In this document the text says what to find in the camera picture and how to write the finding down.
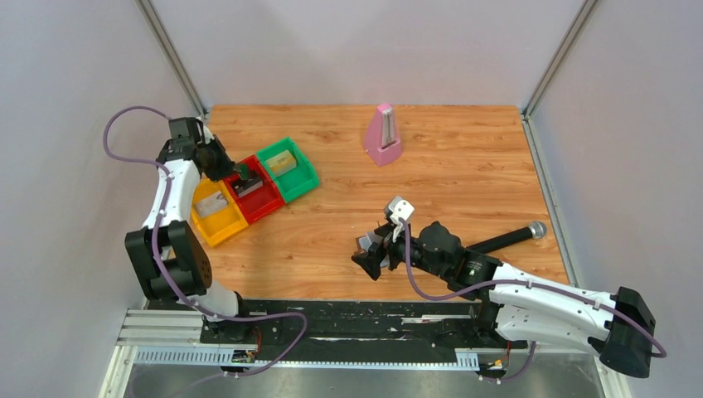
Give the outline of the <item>brown leather card holder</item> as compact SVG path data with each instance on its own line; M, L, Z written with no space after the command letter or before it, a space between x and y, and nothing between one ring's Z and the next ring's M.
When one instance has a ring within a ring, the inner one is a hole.
M363 236L356 238L357 249L351 256L351 260L361 266L372 278L376 277L382 269L395 270L400 263L392 260L385 245L385 238L378 236L375 232L366 232Z

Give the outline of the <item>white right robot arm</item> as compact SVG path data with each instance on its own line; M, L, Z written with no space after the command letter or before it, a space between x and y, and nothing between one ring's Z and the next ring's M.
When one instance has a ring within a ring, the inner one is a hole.
M579 349L626 376L647 378L653 358L667 355L654 337L656 320L642 295L580 289L529 274L491 251L539 237L534 225L465 246L435 221L419 235L391 221L358 238L351 260L372 279L404 264L447 284L446 298L481 304L475 328L505 341L543 342Z

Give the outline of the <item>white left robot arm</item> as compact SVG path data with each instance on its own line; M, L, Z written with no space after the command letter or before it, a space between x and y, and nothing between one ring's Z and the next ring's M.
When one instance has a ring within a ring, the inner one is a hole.
M232 161L200 118L169 119L168 128L169 139L150 162L158 172L152 209L138 230L126 234L125 249L147 299L186 305L214 336L230 332L243 342L253 334L253 324L240 315L244 300L214 280L189 218L202 178L239 177L246 187L260 187L261 176Z

